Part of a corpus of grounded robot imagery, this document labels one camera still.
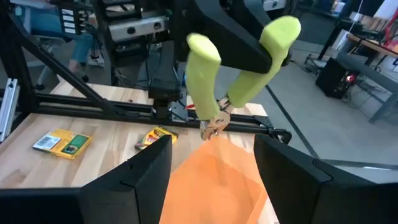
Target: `wooden table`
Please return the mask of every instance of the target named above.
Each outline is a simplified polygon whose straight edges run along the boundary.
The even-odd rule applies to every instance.
[[[151,104],[142,90],[114,86],[89,86],[108,100]],[[53,94],[83,96],[69,83],[62,82]],[[261,105],[248,103],[234,110],[239,114],[266,116]],[[0,145],[0,188],[79,187],[107,173],[137,153],[134,144],[154,126],[98,119],[30,114]],[[33,144],[52,129],[68,129],[93,136],[86,151],[70,161],[32,149]],[[175,170],[203,141],[198,129],[168,127],[179,133],[173,145],[172,170]],[[253,134],[223,133],[232,143],[252,152]],[[259,223],[277,222],[268,200]]]
[[[384,47],[381,44],[377,43],[375,40],[362,39],[354,34],[347,34],[346,37],[347,37],[347,39],[349,39],[353,42],[356,42],[359,45],[366,46],[366,47],[376,51],[377,53],[387,55],[387,56],[393,57],[393,58],[398,58],[398,50],[388,49],[387,47]],[[370,63],[373,61],[373,59],[374,58],[369,58],[368,59],[369,61],[367,61],[365,64],[370,65]]]

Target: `orange cloth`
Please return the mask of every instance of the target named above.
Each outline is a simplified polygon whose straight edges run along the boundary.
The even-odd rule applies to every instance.
[[[170,176],[160,224],[255,224],[266,198],[254,154],[213,138]]]

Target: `box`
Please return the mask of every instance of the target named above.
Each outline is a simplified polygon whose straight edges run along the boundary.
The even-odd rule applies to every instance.
[[[90,144],[93,138],[64,129],[56,129],[41,137],[33,148],[55,156],[74,159]]]

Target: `blue object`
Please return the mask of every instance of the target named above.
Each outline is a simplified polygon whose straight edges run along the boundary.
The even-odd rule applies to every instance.
[[[75,40],[72,59],[78,62],[86,62],[87,54],[90,48],[99,49],[98,43],[89,33],[80,35],[64,34],[62,32],[60,18],[57,10],[54,9],[31,9],[30,26],[32,32],[51,32]]]
[[[184,70],[184,73],[182,75],[182,86],[187,86],[186,82],[187,82],[187,74],[185,73],[185,70]]]
[[[22,8],[20,6],[17,6],[15,8],[15,15],[16,16],[21,16],[22,15]]]

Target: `concrete floor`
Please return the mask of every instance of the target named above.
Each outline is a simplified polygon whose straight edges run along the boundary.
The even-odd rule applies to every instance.
[[[56,57],[66,63],[73,48],[72,45],[73,43],[63,45],[62,49],[56,51]],[[66,53],[60,55],[58,52],[62,51]],[[297,42],[292,48],[292,59],[303,65],[309,53],[319,51],[319,47],[311,49],[310,45]],[[27,59],[33,60],[33,57],[27,54]],[[30,70],[34,82],[39,76],[40,69]],[[123,75],[132,80],[145,79],[145,77],[138,77],[138,69],[139,67],[135,66],[129,72],[123,72]],[[109,75],[105,74],[103,69],[86,67],[85,71],[91,83],[109,85]],[[220,70],[216,80],[216,97],[221,97],[226,93],[229,84],[238,73],[239,71],[233,68]],[[5,83],[5,80],[4,70],[0,67],[0,83]],[[50,76],[45,82],[46,89],[43,92],[48,93],[57,83],[55,76]],[[360,108],[365,110],[364,115],[340,100],[327,98],[315,86],[315,77],[294,63],[282,68],[269,86],[321,159],[398,165],[396,147],[398,145],[396,138],[398,116],[388,116],[377,121],[376,124],[368,123],[369,118],[365,115],[370,112],[366,110],[371,111],[369,107],[372,107],[372,104]],[[266,89],[263,89],[252,102],[263,105],[275,127],[292,131],[293,139],[290,146],[310,154]],[[398,180],[398,171],[349,166],[340,166],[340,168],[375,182]]]

